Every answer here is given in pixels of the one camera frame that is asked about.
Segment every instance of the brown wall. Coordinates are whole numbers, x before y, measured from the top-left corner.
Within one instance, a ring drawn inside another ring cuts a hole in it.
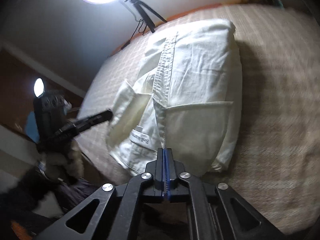
[[[41,78],[46,90],[63,90],[72,107],[80,107],[82,98],[28,67],[6,50],[0,51],[0,124],[24,134],[26,119],[33,111],[33,87]]]

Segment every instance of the folded white garment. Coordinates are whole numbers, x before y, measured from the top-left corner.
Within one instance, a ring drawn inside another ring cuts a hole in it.
[[[235,26],[224,19],[178,25],[153,34],[138,79],[125,80],[113,105],[109,153],[132,175],[158,147],[201,176],[228,168],[237,141],[242,69]]]

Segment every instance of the gray fabric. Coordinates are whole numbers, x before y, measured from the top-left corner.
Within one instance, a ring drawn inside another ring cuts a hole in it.
[[[207,173],[203,180],[229,183],[284,233],[306,228],[320,213],[320,28],[294,11],[233,5],[197,11],[158,30],[211,18],[236,26],[243,107],[229,170]],[[150,35],[105,62],[79,117],[111,107],[124,78],[135,81]],[[130,176],[108,155],[106,129],[106,123],[96,126],[77,141],[102,174],[121,184]]]

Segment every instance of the person's hand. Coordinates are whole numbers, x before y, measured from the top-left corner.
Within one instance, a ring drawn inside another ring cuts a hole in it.
[[[67,182],[66,173],[75,179],[81,178],[84,172],[82,155],[75,140],[71,142],[70,150],[66,155],[57,152],[43,153],[39,169],[48,179],[56,182]]]

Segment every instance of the silver screw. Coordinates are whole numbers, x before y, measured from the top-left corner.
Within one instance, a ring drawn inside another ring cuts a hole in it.
[[[229,186],[226,184],[226,183],[224,183],[224,182],[221,182],[221,183],[219,183],[218,184],[218,188],[219,189],[222,189],[222,190],[225,190],[225,189],[227,189]]]
[[[151,178],[151,174],[149,172],[142,173],[141,174],[141,178],[150,179]]]
[[[104,191],[110,191],[110,190],[113,189],[113,185],[110,184],[110,183],[106,183],[106,184],[104,184],[104,185],[102,186],[102,189],[103,189]]]
[[[180,177],[183,179],[188,179],[191,177],[191,174],[188,172],[182,172],[182,173],[180,173]]]

